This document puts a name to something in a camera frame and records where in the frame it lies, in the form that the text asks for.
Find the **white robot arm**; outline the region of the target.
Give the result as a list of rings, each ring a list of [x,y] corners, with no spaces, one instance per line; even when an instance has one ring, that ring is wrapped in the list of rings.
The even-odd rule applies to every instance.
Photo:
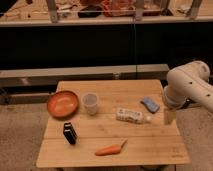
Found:
[[[197,102],[213,113],[213,86],[208,83],[209,66],[203,61],[193,61],[171,69],[166,76],[162,99],[166,106],[164,124],[170,125],[187,99]]]

